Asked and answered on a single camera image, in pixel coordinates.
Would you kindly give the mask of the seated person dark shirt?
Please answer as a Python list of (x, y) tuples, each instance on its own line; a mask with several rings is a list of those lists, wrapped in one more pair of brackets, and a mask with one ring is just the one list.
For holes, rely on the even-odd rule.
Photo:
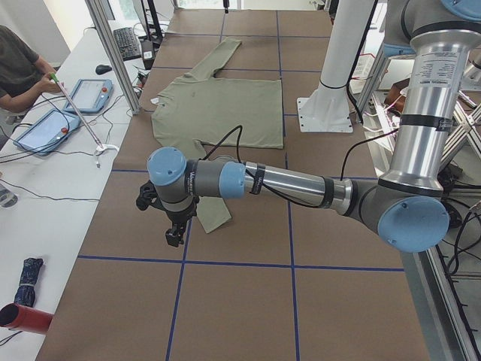
[(56, 70), (17, 34), (1, 26), (1, 109), (28, 110), (43, 93), (60, 93)]

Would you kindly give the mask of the red cylinder tube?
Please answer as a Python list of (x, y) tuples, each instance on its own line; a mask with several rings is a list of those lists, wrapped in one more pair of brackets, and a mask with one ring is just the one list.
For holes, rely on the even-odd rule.
[(53, 315), (36, 308), (10, 303), (1, 309), (1, 327), (46, 335)]

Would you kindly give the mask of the black keyboard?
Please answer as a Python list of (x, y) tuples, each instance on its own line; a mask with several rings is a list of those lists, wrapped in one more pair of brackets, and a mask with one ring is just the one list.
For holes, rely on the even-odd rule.
[(123, 27), (113, 30), (113, 38), (119, 49), (123, 61), (141, 58), (138, 39), (132, 27)]

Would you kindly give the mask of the brown leather box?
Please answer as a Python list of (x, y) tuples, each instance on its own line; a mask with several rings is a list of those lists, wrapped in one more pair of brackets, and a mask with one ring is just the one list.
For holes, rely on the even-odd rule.
[(384, 100), (384, 105), (387, 105), (389, 111), (399, 114), (403, 111), (409, 83), (409, 79), (404, 79), (392, 84)]

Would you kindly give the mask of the lower blue teach pendant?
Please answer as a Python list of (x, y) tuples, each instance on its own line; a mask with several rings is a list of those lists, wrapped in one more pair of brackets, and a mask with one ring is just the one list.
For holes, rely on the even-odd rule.
[(14, 145), (20, 150), (46, 156), (56, 150), (79, 124), (77, 115), (53, 109), (15, 139)]

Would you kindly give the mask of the brown paper table mat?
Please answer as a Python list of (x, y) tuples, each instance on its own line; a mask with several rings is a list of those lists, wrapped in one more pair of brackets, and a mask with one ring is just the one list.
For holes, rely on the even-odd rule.
[(280, 80), (284, 147), (251, 162), (314, 175), (373, 178), (351, 134), (303, 133), (296, 99), (316, 88), (331, 34), (321, 11), (178, 10), (84, 238), (40, 360), (427, 360), (399, 252), (363, 225), (262, 194), (228, 201), (231, 220), (183, 246), (147, 180), (151, 99), (223, 38), (241, 45), (220, 77)]

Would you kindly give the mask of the olive green long-sleeve shirt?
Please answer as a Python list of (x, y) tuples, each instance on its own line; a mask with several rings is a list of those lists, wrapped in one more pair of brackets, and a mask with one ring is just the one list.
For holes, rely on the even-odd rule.
[(164, 147), (176, 147), (187, 159), (205, 157), (228, 131), (242, 126), (229, 146), (283, 148), (280, 80), (218, 78), (216, 73), (241, 45), (225, 38), (194, 68), (176, 77), (158, 94), (151, 116), (153, 136)]

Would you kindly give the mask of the black power adapter brick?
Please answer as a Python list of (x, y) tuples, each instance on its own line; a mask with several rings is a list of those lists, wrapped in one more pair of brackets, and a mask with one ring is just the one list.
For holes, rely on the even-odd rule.
[(143, 60), (144, 68), (150, 70), (155, 62), (156, 52), (152, 41), (141, 41), (141, 57)]

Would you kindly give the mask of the folded dark blue umbrella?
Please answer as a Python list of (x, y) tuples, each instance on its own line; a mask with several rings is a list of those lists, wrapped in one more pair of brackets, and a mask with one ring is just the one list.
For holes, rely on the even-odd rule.
[(19, 285), (14, 296), (14, 303), (32, 308), (35, 303), (35, 285), (44, 260), (42, 258), (27, 258), (23, 260), (23, 268)]

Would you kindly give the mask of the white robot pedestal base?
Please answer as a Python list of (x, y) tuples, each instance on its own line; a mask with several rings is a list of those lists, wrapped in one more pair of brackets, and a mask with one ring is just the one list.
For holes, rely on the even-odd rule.
[(346, 91), (376, 6), (371, 0), (338, 2), (319, 85), (297, 99), (301, 132), (353, 132)]

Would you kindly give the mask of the aluminium frame post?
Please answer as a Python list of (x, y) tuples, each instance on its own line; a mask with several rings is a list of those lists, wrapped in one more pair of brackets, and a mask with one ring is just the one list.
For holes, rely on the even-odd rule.
[(113, 67), (113, 71), (116, 75), (121, 90), (123, 91), (123, 95), (125, 96), (129, 104), (131, 113), (133, 115), (136, 115), (141, 109), (140, 103), (131, 84), (129, 74), (124, 65), (124, 61), (121, 57), (118, 46), (116, 45), (102, 3), (100, 0), (86, 0), (85, 3), (89, 10), (94, 26), (97, 29), (100, 41)]

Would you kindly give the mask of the upper blue teach pendant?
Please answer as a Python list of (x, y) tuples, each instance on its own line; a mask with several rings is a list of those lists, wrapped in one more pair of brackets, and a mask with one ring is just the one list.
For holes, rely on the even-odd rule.
[(107, 104), (113, 92), (109, 79), (79, 79), (70, 93), (82, 114), (97, 114)]

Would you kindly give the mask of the blue teach pendant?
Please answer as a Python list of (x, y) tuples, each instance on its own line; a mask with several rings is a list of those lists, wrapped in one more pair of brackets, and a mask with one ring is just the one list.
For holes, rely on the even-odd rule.
[(79, 79), (70, 93), (82, 114), (97, 114), (107, 104), (113, 92), (109, 79)]
[(79, 124), (77, 115), (53, 109), (15, 139), (14, 145), (20, 150), (46, 156), (56, 150)]

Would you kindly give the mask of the long metal reacher stick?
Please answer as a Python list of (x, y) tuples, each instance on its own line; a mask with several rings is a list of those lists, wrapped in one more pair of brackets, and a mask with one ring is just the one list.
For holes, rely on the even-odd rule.
[(58, 80), (57, 76), (55, 73), (50, 73), (50, 78), (53, 80), (53, 82), (60, 88), (62, 91), (63, 95), (66, 97), (67, 102), (70, 104), (70, 106), (74, 109), (75, 114), (80, 118), (82, 124), (86, 127), (86, 130), (88, 133), (92, 136), (94, 142), (96, 143), (96, 149), (94, 151), (93, 156), (95, 157), (95, 165), (97, 168), (101, 168), (101, 163), (99, 160), (99, 157), (107, 150), (115, 150), (119, 151), (118, 146), (113, 145), (113, 144), (105, 144), (101, 141), (101, 139), (94, 133), (92, 130), (92, 127), (88, 124), (87, 120), (84, 118), (84, 116), (81, 114), (80, 110), (74, 103), (74, 100), (70, 97), (68, 94), (67, 90), (64, 88), (62, 83)]

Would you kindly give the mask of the black computer mouse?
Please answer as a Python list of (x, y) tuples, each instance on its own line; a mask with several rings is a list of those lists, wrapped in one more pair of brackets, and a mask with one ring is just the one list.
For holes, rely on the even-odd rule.
[(110, 65), (97, 65), (95, 68), (95, 73), (97, 75), (102, 75), (102, 74), (106, 74), (111, 70), (112, 70), (112, 67)]

